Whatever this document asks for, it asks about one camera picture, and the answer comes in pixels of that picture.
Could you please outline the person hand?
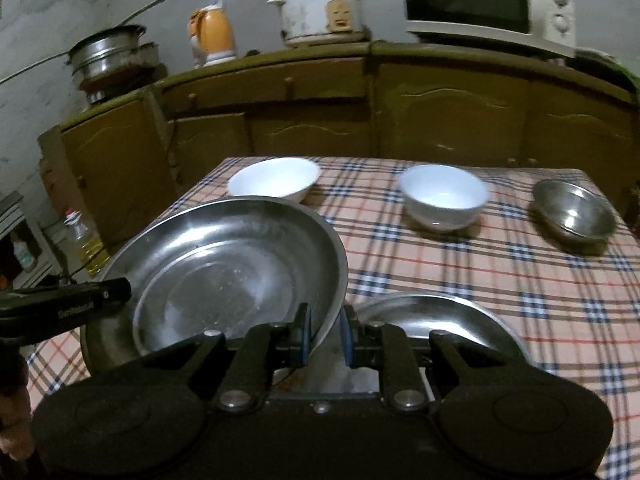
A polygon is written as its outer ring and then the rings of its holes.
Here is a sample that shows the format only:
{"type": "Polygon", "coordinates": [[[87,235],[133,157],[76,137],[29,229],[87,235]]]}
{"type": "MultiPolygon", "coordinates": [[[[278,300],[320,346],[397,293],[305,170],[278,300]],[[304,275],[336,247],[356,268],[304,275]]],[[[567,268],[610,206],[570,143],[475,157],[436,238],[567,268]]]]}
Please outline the person hand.
{"type": "Polygon", "coordinates": [[[34,452],[27,365],[18,350],[1,351],[1,452],[14,462],[34,452]]]}

